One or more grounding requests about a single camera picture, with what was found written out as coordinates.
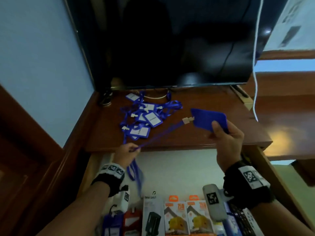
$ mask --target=person's right arm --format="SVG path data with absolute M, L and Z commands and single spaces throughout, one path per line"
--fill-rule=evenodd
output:
M 228 121 L 230 134 L 226 134 L 220 125 L 214 121 L 212 127 L 217 148 L 217 162 L 225 173 L 234 163 L 241 160 L 244 133 Z M 260 203 L 251 210 L 257 224 L 264 235 L 312 235 L 315 233 L 293 216 L 278 201 Z

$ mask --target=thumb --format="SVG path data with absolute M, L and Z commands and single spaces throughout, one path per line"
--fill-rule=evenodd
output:
M 213 128 L 213 133 L 215 134 L 217 138 L 222 138 L 225 136 L 225 132 L 223 131 L 222 127 L 217 121 L 213 121 L 211 125 Z

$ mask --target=hand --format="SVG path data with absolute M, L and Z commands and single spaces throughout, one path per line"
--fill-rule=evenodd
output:
M 132 162 L 132 160 L 139 154 L 140 149 L 137 149 L 135 152 L 129 152 L 138 146 L 133 143 L 127 143 L 121 145 L 117 150 L 113 158 L 113 163 L 119 164 L 124 169 L 127 168 Z
M 217 162 L 225 173 L 231 165 L 241 160 L 244 133 L 230 121 L 227 121 L 230 134 L 226 134 L 217 121 L 213 121 L 211 125 L 215 135 Z

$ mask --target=white cable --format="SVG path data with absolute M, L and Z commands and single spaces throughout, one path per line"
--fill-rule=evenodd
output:
M 255 73 L 255 61 L 256 61 L 256 48 L 257 48 L 257 39 L 258 39 L 258 28 L 259 28 L 259 21 L 260 21 L 260 16 L 262 13 L 262 6 L 264 4 L 264 0 L 260 0 L 260 5 L 258 9 L 258 15 L 257 15 L 257 21 L 256 21 L 256 29 L 255 29 L 255 40 L 254 40 L 254 52 L 253 52 L 253 78 L 255 82 L 255 95 L 254 95 L 254 102 L 253 102 L 253 113 L 255 116 L 256 121 L 258 121 L 256 111 L 255 111 L 255 104 L 256 104 L 256 99 L 257 99 L 257 92 L 258 92 L 258 83 L 257 83 L 257 78 L 256 78 L 256 73 Z
M 164 95 L 163 97 L 159 97 L 159 98 L 153 98 L 153 97 L 148 97 L 148 96 L 144 96 L 145 98 L 149 98 L 149 99 L 161 99 L 161 98 L 165 98 L 168 94 L 168 91 L 166 93 L 166 95 Z

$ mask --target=person's left hand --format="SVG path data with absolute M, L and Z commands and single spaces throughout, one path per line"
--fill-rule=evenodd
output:
M 137 148 L 138 146 L 134 143 L 127 143 L 121 145 L 117 150 L 113 158 L 113 163 L 119 164 L 124 169 L 127 168 L 132 163 L 132 160 L 139 154 L 141 149 L 137 149 L 134 152 L 133 149 Z

